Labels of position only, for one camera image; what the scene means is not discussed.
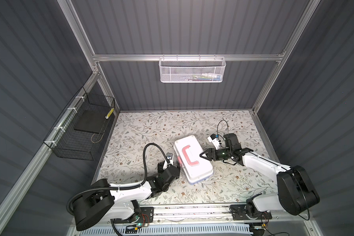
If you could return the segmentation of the black foam pad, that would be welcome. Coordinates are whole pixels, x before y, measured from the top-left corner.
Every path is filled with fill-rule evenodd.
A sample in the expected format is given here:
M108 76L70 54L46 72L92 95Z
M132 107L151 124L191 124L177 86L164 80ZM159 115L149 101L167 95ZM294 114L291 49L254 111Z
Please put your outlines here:
M105 119L104 112L85 110L74 126L74 130L93 134L102 133L109 119Z

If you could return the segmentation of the yellow tag in cage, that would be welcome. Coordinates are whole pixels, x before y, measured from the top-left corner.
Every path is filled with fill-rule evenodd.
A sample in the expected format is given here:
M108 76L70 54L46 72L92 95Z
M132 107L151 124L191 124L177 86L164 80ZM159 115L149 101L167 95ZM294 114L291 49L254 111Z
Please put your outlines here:
M112 108L112 109L107 113L105 119L109 119L110 116L113 114L114 110L115 110L115 108Z

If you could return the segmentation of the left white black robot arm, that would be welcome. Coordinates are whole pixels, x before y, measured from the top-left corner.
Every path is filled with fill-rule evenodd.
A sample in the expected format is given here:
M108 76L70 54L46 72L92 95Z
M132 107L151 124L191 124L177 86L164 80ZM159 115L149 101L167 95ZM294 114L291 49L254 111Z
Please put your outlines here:
M76 230L84 231L101 219L136 222L143 214L139 202L155 198L168 191L180 177L181 166L161 152L165 161L158 164L158 172L148 175L146 149L143 150L144 178L135 184L112 184L100 179L87 190L69 199L66 210L74 217Z

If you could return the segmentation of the white blue tool box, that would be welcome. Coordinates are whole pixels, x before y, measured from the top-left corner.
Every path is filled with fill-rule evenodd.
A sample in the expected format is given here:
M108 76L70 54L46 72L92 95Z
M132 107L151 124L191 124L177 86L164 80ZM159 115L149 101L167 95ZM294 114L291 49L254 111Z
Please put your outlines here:
M213 175L211 162L200 157L203 149L194 135L176 140L174 150L187 181L191 185L204 181Z

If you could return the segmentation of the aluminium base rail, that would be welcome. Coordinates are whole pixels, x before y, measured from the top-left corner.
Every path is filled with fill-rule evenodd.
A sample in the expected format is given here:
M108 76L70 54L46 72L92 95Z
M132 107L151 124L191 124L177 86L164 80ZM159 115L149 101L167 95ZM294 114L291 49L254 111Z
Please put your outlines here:
M137 201L131 201L122 206L114 204L98 209L79 210L75 212L74 217L78 231L112 219L120 224L152 223L158 220L204 220L220 217L229 217L237 221L260 220L260 216L251 216L247 212L247 206L246 203L141 206Z

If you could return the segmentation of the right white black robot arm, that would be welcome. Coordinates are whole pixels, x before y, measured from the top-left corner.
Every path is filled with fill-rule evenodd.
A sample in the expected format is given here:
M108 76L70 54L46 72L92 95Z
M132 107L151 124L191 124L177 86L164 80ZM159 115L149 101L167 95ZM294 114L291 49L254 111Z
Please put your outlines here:
M277 185L276 193L258 193L247 199L245 214L249 219L258 219L267 211L285 211L300 216L304 211L320 202L320 197L306 170L299 166L284 165L264 158L254 150L242 147L236 134L228 132L224 136L212 134L208 140L213 148L204 150L200 157L208 161L225 164L240 164L268 177Z

